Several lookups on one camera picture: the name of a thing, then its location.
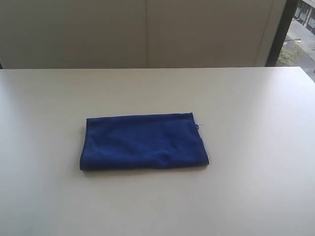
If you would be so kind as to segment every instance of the cloth fold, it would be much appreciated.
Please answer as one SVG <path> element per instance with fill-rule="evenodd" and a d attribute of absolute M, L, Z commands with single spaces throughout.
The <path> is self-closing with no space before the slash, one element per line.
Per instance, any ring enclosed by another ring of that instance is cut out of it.
<path fill-rule="evenodd" d="M 87 119 L 80 169 L 171 169 L 209 159 L 192 113 Z"/>

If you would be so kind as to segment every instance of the white table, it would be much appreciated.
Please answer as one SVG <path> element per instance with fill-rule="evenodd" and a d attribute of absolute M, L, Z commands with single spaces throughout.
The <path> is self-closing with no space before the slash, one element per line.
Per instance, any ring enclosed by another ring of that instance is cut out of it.
<path fill-rule="evenodd" d="M 86 118 L 193 112 L 205 169 L 84 173 Z M 0 71 L 1 236 L 314 236 L 300 68 Z"/>

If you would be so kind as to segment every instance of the white wall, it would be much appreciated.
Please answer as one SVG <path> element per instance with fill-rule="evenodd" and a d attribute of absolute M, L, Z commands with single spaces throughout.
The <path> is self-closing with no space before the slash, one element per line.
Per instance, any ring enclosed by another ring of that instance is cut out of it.
<path fill-rule="evenodd" d="M 4 68 L 263 66 L 285 0 L 3 0 Z"/>

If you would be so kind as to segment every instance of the folded towel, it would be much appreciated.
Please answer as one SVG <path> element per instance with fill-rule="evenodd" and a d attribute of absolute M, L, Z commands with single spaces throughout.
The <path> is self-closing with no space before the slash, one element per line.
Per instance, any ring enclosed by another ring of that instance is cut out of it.
<path fill-rule="evenodd" d="M 209 159 L 192 113 L 87 119 L 80 169 L 171 169 Z"/>

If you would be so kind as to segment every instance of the sidewalk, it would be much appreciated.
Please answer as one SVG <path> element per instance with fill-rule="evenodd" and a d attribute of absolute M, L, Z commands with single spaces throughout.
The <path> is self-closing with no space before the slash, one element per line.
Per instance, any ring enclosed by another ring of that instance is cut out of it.
<path fill-rule="evenodd" d="M 287 36 L 291 39 L 301 39 L 298 46 L 315 61 L 315 35 L 309 32 L 297 21 L 292 21 Z"/>

